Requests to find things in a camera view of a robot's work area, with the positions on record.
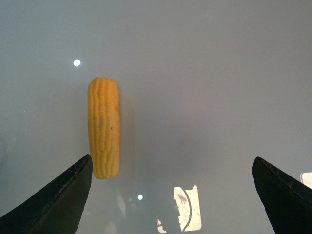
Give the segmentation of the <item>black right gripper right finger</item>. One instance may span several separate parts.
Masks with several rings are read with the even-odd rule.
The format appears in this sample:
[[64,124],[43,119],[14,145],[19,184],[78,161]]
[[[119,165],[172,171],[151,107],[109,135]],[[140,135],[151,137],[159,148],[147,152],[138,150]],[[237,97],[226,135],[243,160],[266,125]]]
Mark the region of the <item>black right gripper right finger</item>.
[[312,190],[268,161],[252,165],[255,189],[276,234],[312,232]]

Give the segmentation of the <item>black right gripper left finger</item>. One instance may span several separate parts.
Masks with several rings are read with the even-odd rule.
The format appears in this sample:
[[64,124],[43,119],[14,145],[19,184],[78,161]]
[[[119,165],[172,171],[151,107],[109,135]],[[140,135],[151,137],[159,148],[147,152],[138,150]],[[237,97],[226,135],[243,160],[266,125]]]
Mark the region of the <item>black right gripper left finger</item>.
[[74,234],[91,188],[90,155],[0,218],[2,234]]

